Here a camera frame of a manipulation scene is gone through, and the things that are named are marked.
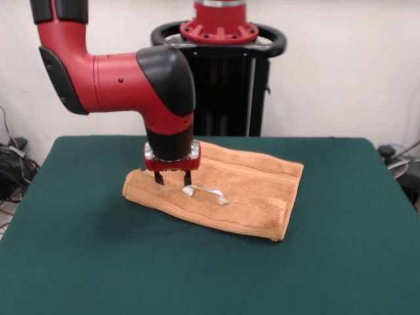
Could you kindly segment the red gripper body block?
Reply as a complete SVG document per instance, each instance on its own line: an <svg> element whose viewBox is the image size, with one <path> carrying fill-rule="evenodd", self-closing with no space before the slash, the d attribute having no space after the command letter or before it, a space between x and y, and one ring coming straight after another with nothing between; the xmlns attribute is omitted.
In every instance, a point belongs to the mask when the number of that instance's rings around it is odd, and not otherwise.
<svg viewBox="0 0 420 315"><path fill-rule="evenodd" d="M144 162L149 171L195 171L201 162L201 145L198 140L193 140L190 153L184 158L176 161L163 161L158 159L149 142L144 145Z"/></svg>

